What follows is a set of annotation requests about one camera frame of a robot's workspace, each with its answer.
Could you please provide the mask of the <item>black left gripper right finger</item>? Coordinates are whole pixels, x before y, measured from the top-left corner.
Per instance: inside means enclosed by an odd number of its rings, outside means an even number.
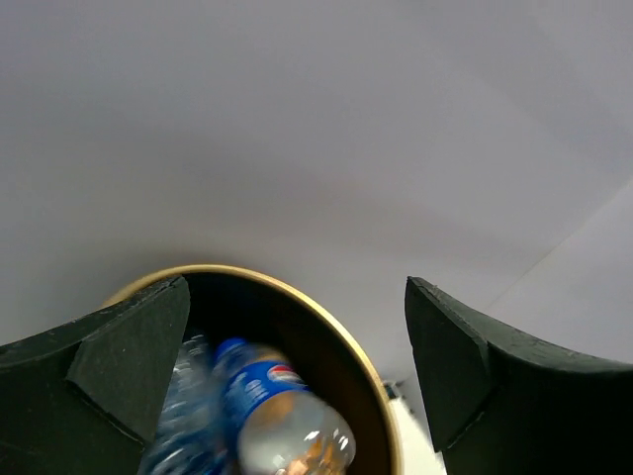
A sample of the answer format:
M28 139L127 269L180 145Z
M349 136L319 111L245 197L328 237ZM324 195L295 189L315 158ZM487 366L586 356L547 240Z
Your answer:
M434 449L450 474L628 474L632 367L478 312L419 277L405 310Z

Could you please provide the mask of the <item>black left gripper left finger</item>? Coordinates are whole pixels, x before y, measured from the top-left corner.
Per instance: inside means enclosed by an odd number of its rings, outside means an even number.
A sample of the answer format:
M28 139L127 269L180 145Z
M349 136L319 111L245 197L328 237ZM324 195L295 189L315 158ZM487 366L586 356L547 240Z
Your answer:
M190 309L186 280L1 348L4 474L135 474Z

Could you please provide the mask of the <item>clear bottle blue label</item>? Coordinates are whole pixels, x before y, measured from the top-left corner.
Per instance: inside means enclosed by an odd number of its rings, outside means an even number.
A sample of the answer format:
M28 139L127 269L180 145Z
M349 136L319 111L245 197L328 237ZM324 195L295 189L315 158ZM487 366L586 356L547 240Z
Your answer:
M139 474L226 474L221 388L206 336L187 331L178 350L154 442Z

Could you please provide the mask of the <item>pepsi label clear bottle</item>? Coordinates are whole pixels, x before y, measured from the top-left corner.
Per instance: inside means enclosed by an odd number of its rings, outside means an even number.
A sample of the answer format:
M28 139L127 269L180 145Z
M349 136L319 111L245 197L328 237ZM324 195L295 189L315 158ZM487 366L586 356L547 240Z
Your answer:
M226 443L242 474L344 474L356 454L344 417L279 350L232 337L216 350Z

